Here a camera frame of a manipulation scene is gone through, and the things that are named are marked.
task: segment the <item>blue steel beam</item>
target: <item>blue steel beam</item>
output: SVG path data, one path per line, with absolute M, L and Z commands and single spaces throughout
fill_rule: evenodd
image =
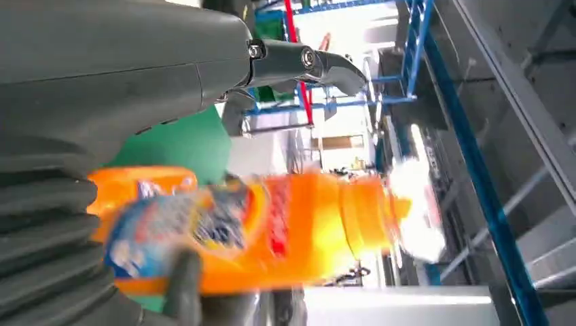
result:
M 416 97 L 407 98 L 407 97 L 384 97 L 382 100 L 383 104 L 400 104 L 400 103 L 408 103 L 412 102 L 416 99 Z M 345 103 L 336 103 L 336 107 L 352 107 L 357 105 L 377 105 L 378 102 L 371 102 L 371 101 L 351 101 Z M 312 109 L 326 109 L 326 107 L 330 106 L 331 103 L 326 105 L 325 103 L 312 103 Z M 284 105 L 282 107 L 274 107 L 269 109 L 258 109 L 258 110 L 248 110 L 246 111 L 247 116 L 252 115 L 264 115 L 264 114 L 275 114 L 275 113 L 286 113 L 286 112 L 296 112 L 296 111 L 303 111 L 304 109 L 300 105 Z
M 430 61 L 433 74 L 438 81 L 440 92 L 446 102 L 446 113 L 452 120 L 467 170 L 488 223 L 488 231 L 492 236 L 494 247 L 502 262 L 520 318 L 524 325 L 527 326 L 548 325 L 548 319 L 532 285 L 530 276 L 524 267 L 522 256 L 516 246 L 516 239 L 506 220 L 506 214 L 503 212 L 503 207 L 498 199 L 490 173 L 476 143 L 475 135 L 458 99 L 458 94 L 452 82 L 449 82 L 450 75 L 444 65 L 436 42 L 430 35 L 427 35 L 425 39 L 425 52 Z
M 377 3 L 396 2 L 395 0 L 355 0 L 340 3 L 326 3 L 324 5 L 314 5 L 312 7 L 305 7 L 299 10 L 293 10 L 294 16 L 312 14 L 315 12 L 327 12 L 329 10 L 344 9 L 350 7 L 359 7 L 361 5 L 374 5 Z

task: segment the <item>bright light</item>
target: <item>bright light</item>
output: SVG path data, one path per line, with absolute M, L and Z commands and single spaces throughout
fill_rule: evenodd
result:
M 166 0 L 166 2 L 176 3 L 177 5 L 189 5 L 190 7 L 202 7 L 201 0 Z
M 402 250 L 400 249 L 400 242 L 394 242 L 394 256 L 396 258 L 396 266 L 398 268 L 402 268 L 404 266 L 404 262 L 402 261 Z
M 382 101 L 381 96 L 378 95 L 376 99 L 376 122 L 380 123 L 380 118 L 382 117 Z
M 419 295 L 396 294 L 379 291 L 347 291 L 338 295 L 336 291 L 306 291 L 306 307 L 314 309 L 358 309 L 400 306 L 458 306 L 491 304 L 486 295 Z
M 412 131 L 412 140 L 416 146 L 418 161 L 426 163 L 425 166 L 427 169 L 430 169 L 430 163 L 428 162 L 428 155 L 426 154 L 426 147 L 424 147 L 424 140 L 422 139 L 420 128 L 416 124 L 413 124 L 410 126 L 410 131 Z
M 367 44 L 367 46 L 370 46 L 370 48 L 372 48 L 372 49 L 389 49 L 389 48 L 394 48 L 396 46 L 396 42 L 389 41 L 389 42 L 381 42 L 381 43 L 370 43 L 370 44 Z

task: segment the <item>white wall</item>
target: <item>white wall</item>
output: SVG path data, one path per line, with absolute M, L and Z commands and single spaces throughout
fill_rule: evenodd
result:
M 309 326 L 500 325 L 486 287 L 310 288 Z
M 286 173 L 286 141 L 282 133 L 233 137 L 228 171 L 239 177 Z

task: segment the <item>metal rail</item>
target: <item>metal rail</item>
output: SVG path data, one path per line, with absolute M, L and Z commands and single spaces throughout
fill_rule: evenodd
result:
M 472 133 L 453 84 L 447 82 L 450 80 L 448 71 L 437 45 L 430 35 L 426 37 L 425 51 L 429 66 L 439 82 L 438 88 L 446 104 L 446 114 L 452 122 L 480 206 L 488 222 L 488 228 L 484 232 L 492 235 L 494 247 L 501 258 L 502 267 L 520 318 L 525 325 L 548 325 L 540 299 L 516 246 L 516 239 L 503 214 L 503 207 L 499 202 L 482 153 L 476 143 L 475 135 Z

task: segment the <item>blue metal frame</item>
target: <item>blue metal frame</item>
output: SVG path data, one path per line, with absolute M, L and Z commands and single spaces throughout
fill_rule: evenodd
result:
M 311 14 L 315 12 L 326 12 L 329 10 L 338 10 L 350 7 L 358 7 L 362 5 L 372 5 L 377 3 L 390 3 L 396 0 L 354 0 L 342 3 L 332 3 L 325 5 L 318 5 L 312 7 L 305 7 L 300 10 L 293 10 L 293 15 Z M 418 76 L 418 69 L 420 68 L 420 58 L 422 56 L 422 49 L 424 47 L 424 37 L 428 34 L 428 25 L 433 11 L 433 0 L 406 0 L 410 8 L 410 21 L 408 26 L 408 36 L 406 39 L 406 48 L 402 61 L 402 69 L 398 75 L 383 76 L 372 80 L 372 83 L 387 83 L 399 81 L 403 88 L 403 97 L 390 98 L 384 97 L 382 103 L 398 104 L 411 102 L 416 99 L 414 88 L 416 85 L 416 78 Z M 282 10 L 262 11 L 260 8 L 256 11 L 256 21 L 263 22 L 267 20 L 282 20 L 284 21 L 286 13 Z M 298 96 L 302 102 L 302 95 L 298 90 Z M 358 105 L 369 104 L 367 102 L 354 102 Z M 313 109 L 324 109 L 326 104 L 312 104 Z M 349 103 L 336 104 L 337 106 L 350 106 Z M 302 109 L 300 106 L 279 107 L 276 109 L 259 110 L 257 107 L 254 110 L 247 112 L 247 115 L 271 114 L 279 112 L 292 112 Z
M 430 17 L 434 9 L 434 0 L 406 0 L 406 3 L 410 12 L 410 20 L 401 76 L 402 82 L 406 85 L 406 97 L 412 97 L 420 68 L 424 39 L 428 35 Z
M 524 325 L 548 325 L 548 319 L 516 246 L 516 239 L 506 220 L 506 214 L 492 184 L 475 135 L 432 36 L 427 35 L 424 47 L 433 73 L 438 80 L 440 92 L 446 102 L 447 114 L 452 120 L 467 170 L 488 222 L 488 230 L 500 257 L 520 318 Z
M 324 5 L 315 5 L 312 7 L 305 7 L 299 10 L 293 10 L 295 15 L 312 14 L 315 12 L 327 12 L 329 10 L 344 9 L 350 7 L 359 7 L 361 5 L 374 5 L 378 3 L 396 2 L 396 0 L 355 0 L 339 3 L 326 3 Z

